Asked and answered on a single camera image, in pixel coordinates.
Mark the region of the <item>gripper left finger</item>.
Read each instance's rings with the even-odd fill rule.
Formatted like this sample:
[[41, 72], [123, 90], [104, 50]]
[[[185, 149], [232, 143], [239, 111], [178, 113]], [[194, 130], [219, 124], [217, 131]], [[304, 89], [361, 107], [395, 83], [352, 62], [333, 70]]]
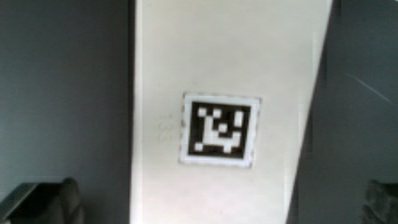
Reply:
[[0, 224], [86, 224], [79, 182], [22, 183], [0, 201]]

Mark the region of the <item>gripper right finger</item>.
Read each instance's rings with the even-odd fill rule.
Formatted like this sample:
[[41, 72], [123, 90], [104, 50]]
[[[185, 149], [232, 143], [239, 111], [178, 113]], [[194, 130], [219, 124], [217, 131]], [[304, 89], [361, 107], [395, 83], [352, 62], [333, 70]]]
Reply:
[[398, 183], [368, 183], [363, 224], [398, 224]]

